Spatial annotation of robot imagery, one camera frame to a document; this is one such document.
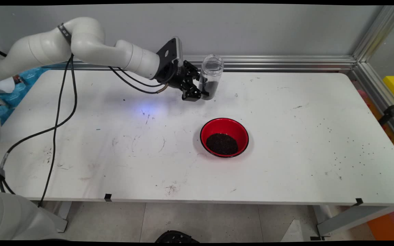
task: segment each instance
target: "table leg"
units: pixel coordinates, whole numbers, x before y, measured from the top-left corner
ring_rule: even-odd
[[[53,222],[54,225],[56,226],[57,232],[65,232],[66,226],[68,225],[68,221],[60,218],[59,216],[43,209],[42,207],[40,208],[42,212],[44,212]]]
[[[71,208],[72,201],[62,201],[61,206],[57,212],[57,215],[65,219],[68,217],[69,209]]]
[[[330,214],[326,213],[325,206],[314,206],[314,211],[316,212],[317,222],[319,223],[317,225],[319,235],[329,236],[391,213],[394,211],[394,207],[352,206],[331,218],[329,217]]]

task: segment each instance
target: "red bowl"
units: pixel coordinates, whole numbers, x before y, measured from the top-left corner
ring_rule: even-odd
[[[233,139],[235,139],[236,143],[238,144],[238,152],[235,154],[217,154],[210,150],[206,146],[206,140],[209,136],[215,133],[227,134]],[[237,121],[228,119],[228,118],[217,118],[208,121],[200,131],[200,142],[202,143],[205,150],[209,153],[219,156],[219,157],[234,157],[242,152],[244,152],[249,145],[249,134],[247,134],[246,129]]]

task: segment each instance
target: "white table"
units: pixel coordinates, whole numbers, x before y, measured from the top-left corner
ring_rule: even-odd
[[[394,210],[394,146],[344,74],[224,73],[215,98],[196,102],[174,88],[138,92],[111,71],[75,75],[78,107],[57,131],[46,200],[111,194],[112,201],[353,205],[361,198],[356,207]],[[16,141],[54,126],[62,76],[45,72],[6,121],[0,161]],[[60,122],[73,104],[69,73]],[[201,127],[219,117],[247,129],[241,155],[219,158],[201,146]],[[41,198],[52,138],[50,131],[10,154],[4,169],[17,194]]]

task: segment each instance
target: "robotic arm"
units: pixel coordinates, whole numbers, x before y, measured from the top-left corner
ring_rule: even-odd
[[[118,40],[114,47],[105,45],[103,28],[90,17],[75,18],[63,26],[71,35],[70,43],[59,28],[19,39],[0,61],[0,81],[33,67],[64,62],[73,53],[88,64],[122,67],[159,83],[168,80],[171,87],[183,92],[183,100],[201,97],[202,92],[192,82],[200,75],[195,66],[183,61],[179,38],[174,37],[153,53],[125,40]]]
[[[59,28],[19,39],[0,61],[0,81],[33,67],[64,62],[71,53],[89,64],[122,67],[148,79],[156,75],[157,54],[125,40],[118,40],[115,47],[105,45],[105,33],[97,20],[79,17],[63,26],[72,35],[71,44]]]

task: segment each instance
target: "floor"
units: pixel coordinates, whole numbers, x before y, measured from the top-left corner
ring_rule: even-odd
[[[64,238],[73,241],[154,242],[177,230],[201,243],[279,242],[300,220],[304,241],[317,236],[316,216],[306,205],[73,202]],[[327,237],[375,240],[367,224]]]

